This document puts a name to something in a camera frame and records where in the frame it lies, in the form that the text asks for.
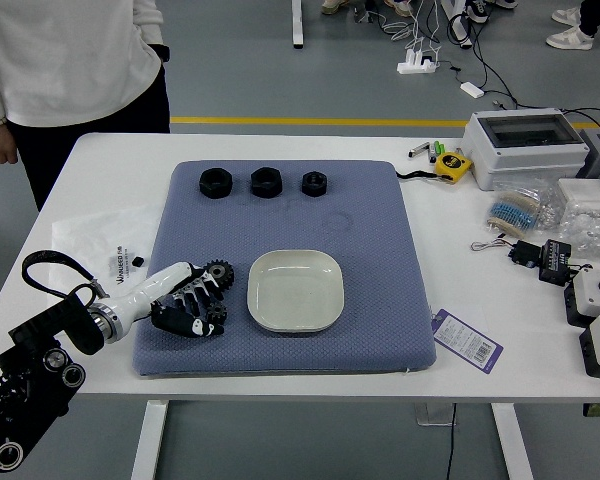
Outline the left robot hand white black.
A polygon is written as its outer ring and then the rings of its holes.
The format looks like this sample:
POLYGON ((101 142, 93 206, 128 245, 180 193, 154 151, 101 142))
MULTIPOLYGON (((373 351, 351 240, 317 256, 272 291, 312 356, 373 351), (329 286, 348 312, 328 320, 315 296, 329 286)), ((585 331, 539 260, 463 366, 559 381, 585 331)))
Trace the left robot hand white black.
POLYGON ((224 289, 207 268, 178 262, 122 297, 94 303, 90 312, 107 343, 122 339, 145 317, 154 327, 182 337, 217 336, 224 333, 224 289))

